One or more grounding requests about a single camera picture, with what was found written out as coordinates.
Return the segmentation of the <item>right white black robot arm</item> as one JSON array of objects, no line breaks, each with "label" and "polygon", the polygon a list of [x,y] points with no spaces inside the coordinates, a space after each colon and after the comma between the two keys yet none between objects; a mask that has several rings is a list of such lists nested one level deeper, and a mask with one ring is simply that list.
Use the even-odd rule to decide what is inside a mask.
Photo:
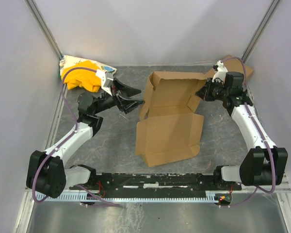
[{"label": "right white black robot arm", "polygon": [[246,90],[240,72],[217,71],[208,78],[196,95],[205,101],[220,100],[236,122],[245,140],[248,153],[239,166],[220,166],[218,174],[225,182],[245,186],[271,186],[274,191],[282,183],[288,152],[278,147],[263,129]]}]

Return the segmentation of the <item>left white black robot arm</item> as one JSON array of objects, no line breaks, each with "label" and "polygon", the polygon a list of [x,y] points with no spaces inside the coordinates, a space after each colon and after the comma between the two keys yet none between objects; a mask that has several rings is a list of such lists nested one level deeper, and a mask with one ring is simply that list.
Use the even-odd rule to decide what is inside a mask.
[{"label": "left white black robot arm", "polygon": [[88,140],[93,138],[101,128],[103,117],[99,113],[117,107],[128,114],[144,103],[136,99],[141,90],[123,84],[118,79],[111,82],[110,93],[104,91],[99,97],[89,92],[78,97],[78,113],[75,126],[53,146],[44,151],[35,150],[29,161],[26,186],[46,198],[57,198],[61,193],[76,185],[95,185],[96,170],[86,165],[72,166],[66,169],[69,158]]}]

